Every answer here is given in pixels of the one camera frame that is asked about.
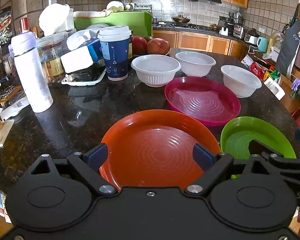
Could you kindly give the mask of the orange plastic plate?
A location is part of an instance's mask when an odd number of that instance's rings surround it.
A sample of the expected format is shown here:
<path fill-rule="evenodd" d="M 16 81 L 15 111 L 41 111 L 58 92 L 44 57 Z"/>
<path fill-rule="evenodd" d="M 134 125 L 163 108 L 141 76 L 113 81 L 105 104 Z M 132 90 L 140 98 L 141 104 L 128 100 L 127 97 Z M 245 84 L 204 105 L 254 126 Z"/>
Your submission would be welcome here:
<path fill-rule="evenodd" d="M 184 189 L 203 171 L 193 159 L 195 144 L 221 152 L 217 139 L 199 121 L 182 113 L 152 109 L 131 114 L 111 126 L 102 142 L 108 159 L 101 176 L 125 186 Z"/>

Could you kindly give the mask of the red apple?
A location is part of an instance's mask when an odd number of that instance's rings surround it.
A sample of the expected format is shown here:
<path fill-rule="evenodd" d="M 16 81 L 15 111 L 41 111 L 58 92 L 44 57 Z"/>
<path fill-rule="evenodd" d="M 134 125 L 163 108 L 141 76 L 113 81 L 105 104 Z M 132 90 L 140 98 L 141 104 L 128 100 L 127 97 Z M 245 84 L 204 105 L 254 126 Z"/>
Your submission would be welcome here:
<path fill-rule="evenodd" d="M 147 43 L 147 54 L 166 55 L 170 51 L 170 44 L 162 38 L 153 38 Z"/>
<path fill-rule="evenodd" d="M 147 41 L 141 36 L 133 36 L 132 40 L 133 54 L 146 55 L 147 54 Z"/>

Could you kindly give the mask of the purple rubber glove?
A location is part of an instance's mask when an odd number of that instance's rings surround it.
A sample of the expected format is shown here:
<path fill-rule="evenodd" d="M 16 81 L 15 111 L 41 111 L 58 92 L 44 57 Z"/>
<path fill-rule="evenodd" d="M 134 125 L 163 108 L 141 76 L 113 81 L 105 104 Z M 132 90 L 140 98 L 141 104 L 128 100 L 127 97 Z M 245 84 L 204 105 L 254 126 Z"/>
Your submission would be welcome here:
<path fill-rule="evenodd" d="M 291 85 L 291 89 L 292 89 L 293 91 L 297 92 L 298 89 L 299 89 L 299 87 L 300 87 L 300 79 L 295 78 L 295 80 L 293 81 L 293 83 L 292 83 L 292 85 Z"/>

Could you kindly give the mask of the magenta plastic plate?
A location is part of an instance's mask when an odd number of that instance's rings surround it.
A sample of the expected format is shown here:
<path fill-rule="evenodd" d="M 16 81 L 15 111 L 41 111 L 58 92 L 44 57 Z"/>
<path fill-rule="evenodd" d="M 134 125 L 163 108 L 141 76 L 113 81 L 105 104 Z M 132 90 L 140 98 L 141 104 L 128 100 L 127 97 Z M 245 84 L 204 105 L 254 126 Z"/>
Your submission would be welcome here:
<path fill-rule="evenodd" d="M 241 111 L 241 103 L 230 89 L 205 77 L 175 78 L 166 85 L 165 96 L 170 109 L 205 126 L 222 126 Z"/>

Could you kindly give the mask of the green cutting board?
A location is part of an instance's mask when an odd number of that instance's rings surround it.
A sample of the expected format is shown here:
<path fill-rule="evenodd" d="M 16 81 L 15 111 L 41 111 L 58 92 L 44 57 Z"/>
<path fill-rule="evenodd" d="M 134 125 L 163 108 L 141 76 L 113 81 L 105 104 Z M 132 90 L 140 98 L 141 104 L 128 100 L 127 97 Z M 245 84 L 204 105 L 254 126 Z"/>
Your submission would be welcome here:
<path fill-rule="evenodd" d="M 74 25 L 77 30 L 105 23 L 108 26 L 126 25 L 136 36 L 152 36 L 152 16 L 145 11 L 75 11 Z"/>

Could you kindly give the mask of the green plastic plate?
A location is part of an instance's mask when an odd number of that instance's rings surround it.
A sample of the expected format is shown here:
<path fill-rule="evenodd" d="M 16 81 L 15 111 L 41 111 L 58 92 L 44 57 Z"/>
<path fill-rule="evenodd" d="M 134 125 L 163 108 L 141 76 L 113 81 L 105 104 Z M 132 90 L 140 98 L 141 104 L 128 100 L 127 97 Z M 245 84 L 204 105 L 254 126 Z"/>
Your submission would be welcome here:
<path fill-rule="evenodd" d="M 221 132 L 222 152 L 235 159 L 248 159 L 249 143 L 258 140 L 286 158 L 296 155 L 288 139 L 272 124 L 255 117 L 240 116 L 230 120 Z"/>

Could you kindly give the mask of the dark hanging apron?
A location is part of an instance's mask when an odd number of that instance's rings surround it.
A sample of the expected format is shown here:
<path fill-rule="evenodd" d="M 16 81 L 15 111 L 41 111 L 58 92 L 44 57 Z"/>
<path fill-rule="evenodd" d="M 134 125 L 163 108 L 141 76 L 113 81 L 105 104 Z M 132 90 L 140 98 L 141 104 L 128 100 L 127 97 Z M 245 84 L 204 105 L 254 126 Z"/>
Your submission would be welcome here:
<path fill-rule="evenodd" d="M 291 64 L 299 42 L 295 39 L 296 35 L 300 31 L 300 20 L 296 19 L 294 24 L 290 26 L 285 32 L 285 38 L 281 43 L 280 53 L 276 61 L 276 70 L 283 75 L 288 72 L 288 67 Z"/>

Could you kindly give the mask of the clear glass jar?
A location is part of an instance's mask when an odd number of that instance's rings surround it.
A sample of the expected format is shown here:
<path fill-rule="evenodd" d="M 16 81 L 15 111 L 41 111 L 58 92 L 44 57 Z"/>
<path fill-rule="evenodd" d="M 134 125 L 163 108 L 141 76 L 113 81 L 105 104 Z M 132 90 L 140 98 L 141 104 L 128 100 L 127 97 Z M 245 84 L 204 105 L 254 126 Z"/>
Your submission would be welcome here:
<path fill-rule="evenodd" d="M 61 56 L 69 51 L 66 46 L 67 38 L 67 32 L 63 31 L 39 38 L 36 41 L 40 61 L 46 68 L 51 83 L 61 83 L 65 77 Z"/>

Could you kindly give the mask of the black wok on stove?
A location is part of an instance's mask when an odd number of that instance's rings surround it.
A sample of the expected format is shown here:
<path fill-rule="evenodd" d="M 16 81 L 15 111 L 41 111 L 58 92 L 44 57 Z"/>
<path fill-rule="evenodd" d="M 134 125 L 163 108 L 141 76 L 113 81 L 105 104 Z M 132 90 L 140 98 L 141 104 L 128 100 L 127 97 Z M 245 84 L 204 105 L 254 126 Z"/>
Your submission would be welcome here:
<path fill-rule="evenodd" d="M 172 20 L 176 23 L 188 24 L 190 22 L 189 18 L 186 18 L 182 15 L 172 16 Z"/>

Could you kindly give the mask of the white water bottle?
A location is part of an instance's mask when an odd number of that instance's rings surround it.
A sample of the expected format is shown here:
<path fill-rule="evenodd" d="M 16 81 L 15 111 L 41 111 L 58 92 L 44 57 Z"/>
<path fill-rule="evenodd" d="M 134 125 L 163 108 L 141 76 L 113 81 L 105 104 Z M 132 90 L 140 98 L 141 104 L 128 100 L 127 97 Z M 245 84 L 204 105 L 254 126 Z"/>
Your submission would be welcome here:
<path fill-rule="evenodd" d="M 28 31 L 12 37 L 9 51 L 32 110 L 46 111 L 52 106 L 53 98 L 44 77 L 35 34 Z"/>

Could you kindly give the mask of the red apple right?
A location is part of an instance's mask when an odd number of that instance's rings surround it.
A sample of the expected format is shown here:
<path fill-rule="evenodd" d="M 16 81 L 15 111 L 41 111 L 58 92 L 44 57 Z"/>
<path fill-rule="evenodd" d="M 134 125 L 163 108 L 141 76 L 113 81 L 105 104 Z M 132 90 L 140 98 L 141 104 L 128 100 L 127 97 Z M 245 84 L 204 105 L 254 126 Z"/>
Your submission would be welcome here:
<path fill-rule="evenodd" d="M 170 44 L 162 38 L 153 38 L 147 43 L 147 54 L 166 55 L 170 51 Z"/>

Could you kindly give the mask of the white paper shopping bag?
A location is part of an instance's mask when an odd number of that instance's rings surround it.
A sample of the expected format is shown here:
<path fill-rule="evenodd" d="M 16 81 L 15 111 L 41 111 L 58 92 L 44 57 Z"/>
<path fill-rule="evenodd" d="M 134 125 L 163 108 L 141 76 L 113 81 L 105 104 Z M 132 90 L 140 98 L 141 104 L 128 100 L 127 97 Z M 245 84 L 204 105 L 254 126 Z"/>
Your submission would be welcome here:
<path fill-rule="evenodd" d="M 285 91 L 271 77 L 267 78 L 264 84 L 278 100 L 281 100 L 285 96 Z"/>

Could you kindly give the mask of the red snack bag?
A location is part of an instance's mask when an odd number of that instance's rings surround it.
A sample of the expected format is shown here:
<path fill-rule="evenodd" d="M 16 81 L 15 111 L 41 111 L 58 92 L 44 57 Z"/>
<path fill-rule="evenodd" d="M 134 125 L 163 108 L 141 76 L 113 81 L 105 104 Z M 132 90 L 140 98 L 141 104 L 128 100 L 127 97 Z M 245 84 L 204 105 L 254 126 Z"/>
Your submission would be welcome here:
<path fill-rule="evenodd" d="M 266 75 L 266 72 L 268 71 L 267 68 L 261 66 L 257 62 L 253 62 L 250 67 L 250 71 L 256 75 L 261 81 L 264 81 L 264 77 Z"/>

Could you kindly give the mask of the white plastic tray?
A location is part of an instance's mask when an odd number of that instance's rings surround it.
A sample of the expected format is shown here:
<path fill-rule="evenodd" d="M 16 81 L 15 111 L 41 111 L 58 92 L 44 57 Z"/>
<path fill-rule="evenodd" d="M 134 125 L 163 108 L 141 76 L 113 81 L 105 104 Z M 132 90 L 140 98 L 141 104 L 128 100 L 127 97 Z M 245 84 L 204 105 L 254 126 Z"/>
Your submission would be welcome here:
<path fill-rule="evenodd" d="M 66 74 L 61 84 L 74 87 L 94 86 L 102 81 L 105 74 L 105 66 L 92 65 L 89 68 Z"/>

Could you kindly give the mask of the blue paper coffee cup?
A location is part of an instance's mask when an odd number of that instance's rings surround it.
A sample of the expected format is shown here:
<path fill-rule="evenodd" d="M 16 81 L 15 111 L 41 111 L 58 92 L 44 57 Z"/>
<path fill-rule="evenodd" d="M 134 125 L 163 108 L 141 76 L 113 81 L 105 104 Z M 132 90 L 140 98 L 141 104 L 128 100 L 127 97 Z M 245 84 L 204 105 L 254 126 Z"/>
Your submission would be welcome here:
<path fill-rule="evenodd" d="M 131 30 L 125 25 L 103 28 L 98 33 L 106 74 L 110 81 L 121 81 L 128 76 L 131 34 Z"/>

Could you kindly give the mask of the blue white tissue pack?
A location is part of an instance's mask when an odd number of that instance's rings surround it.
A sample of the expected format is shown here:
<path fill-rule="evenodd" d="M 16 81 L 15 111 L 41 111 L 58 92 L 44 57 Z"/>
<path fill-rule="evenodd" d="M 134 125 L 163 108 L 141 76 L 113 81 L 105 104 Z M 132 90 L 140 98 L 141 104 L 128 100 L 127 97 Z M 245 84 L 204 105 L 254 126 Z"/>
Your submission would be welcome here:
<path fill-rule="evenodd" d="M 66 74 L 83 70 L 103 58 L 99 39 L 84 42 L 77 49 L 61 56 L 61 63 Z"/>

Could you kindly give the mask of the white ribbed bowl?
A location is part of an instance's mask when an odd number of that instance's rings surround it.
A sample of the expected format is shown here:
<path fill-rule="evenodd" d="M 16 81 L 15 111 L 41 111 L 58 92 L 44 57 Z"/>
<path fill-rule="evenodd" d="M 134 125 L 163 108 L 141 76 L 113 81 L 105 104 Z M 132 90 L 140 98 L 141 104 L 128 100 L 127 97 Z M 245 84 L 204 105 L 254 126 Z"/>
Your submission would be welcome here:
<path fill-rule="evenodd" d="M 216 65 L 213 57 L 193 51 L 178 52 L 175 58 L 181 64 L 181 71 L 187 76 L 207 76 L 211 68 Z"/>
<path fill-rule="evenodd" d="M 221 66 L 223 83 L 238 98 L 248 98 L 262 87 L 260 79 L 250 71 L 233 65 Z"/>
<path fill-rule="evenodd" d="M 174 79 L 181 64 L 165 55 L 143 55 L 131 62 L 139 80 L 149 87 L 163 87 Z"/>

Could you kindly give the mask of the red apple left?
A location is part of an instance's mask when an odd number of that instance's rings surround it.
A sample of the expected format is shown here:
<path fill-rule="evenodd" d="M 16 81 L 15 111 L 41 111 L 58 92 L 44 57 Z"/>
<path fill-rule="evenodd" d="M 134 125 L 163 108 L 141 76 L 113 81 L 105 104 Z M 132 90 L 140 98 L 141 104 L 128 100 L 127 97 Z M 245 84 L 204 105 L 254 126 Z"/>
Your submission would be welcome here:
<path fill-rule="evenodd" d="M 133 54 L 146 55 L 147 54 L 147 41 L 141 36 L 133 36 L 132 40 Z"/>

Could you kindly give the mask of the teal electric kettle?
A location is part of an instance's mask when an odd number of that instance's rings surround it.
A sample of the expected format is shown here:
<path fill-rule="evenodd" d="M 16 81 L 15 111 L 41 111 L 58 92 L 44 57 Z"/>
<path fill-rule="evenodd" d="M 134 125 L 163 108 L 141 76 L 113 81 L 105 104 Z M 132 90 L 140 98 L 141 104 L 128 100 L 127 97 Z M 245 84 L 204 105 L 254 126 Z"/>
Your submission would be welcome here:
<path fill-rule="evenodd" d="M 268 40 L 264 37 L 258 37 L 257 47 L 259 51 L 266 53 L 268 49 Z"/>

